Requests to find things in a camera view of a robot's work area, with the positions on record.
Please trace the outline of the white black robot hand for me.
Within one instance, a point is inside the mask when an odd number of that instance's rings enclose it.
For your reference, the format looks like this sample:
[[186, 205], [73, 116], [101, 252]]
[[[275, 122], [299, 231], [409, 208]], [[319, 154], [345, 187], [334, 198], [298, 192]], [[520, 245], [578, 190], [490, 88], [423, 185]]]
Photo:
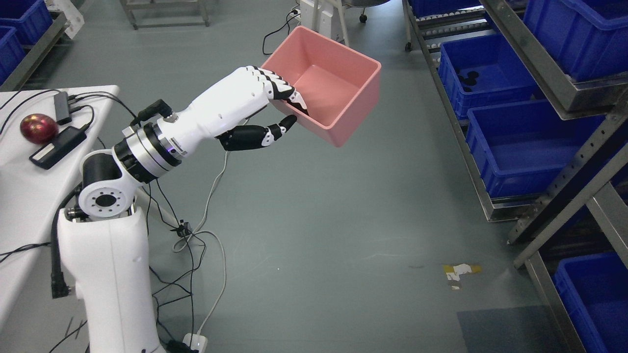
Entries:
[[239, 67], [177, 112], [176, 118], [157, 121], [164, 137], [186, 156], [203, 139], [218, 139], [226, 151], [269, 147], [296, 123], [294, 115], [269, 126], [239, 125], [273, 100], [287, 101], [303, 113], [307, 103], [300, 92], [275, 72], [256, 66]]

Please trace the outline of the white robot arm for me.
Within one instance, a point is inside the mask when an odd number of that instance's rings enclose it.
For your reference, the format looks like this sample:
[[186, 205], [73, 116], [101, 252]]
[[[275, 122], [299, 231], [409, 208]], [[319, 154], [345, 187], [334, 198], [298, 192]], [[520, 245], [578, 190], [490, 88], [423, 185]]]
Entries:
[[86, 154], [80, 165], [78, 209], [56, 221], [60, 259], [76, 280], [93, 353], [163, 353], [151, 297], [147, 226], [135, 206], [142, 185], [178, 166], [187, 144], [177, 123], [159, 119], [106, 150]]

